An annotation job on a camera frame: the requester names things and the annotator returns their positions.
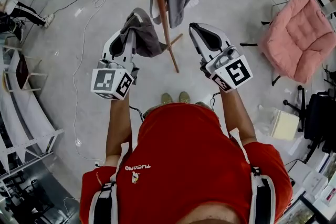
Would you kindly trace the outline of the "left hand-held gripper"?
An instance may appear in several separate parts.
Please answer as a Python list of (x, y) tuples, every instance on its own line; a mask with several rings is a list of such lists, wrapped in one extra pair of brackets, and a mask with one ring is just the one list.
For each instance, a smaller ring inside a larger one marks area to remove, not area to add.
[(118, 30), (106, 41), (102, 59), (92, 71), (91, 92), (103, 99), (124, 100), (139, 71), (133, 62), (136, 43), (133, 29), (122, 37)]

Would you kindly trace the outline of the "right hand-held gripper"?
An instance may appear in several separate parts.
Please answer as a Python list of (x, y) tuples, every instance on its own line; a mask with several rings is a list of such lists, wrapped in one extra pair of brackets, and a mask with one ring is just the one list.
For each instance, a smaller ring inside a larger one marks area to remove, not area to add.
[(231, 46), (221, 29), (205, 23), (190, 23), (188, 32), (201, 56), (201, 68), (225, 93), (253, 78), (245, 56)]

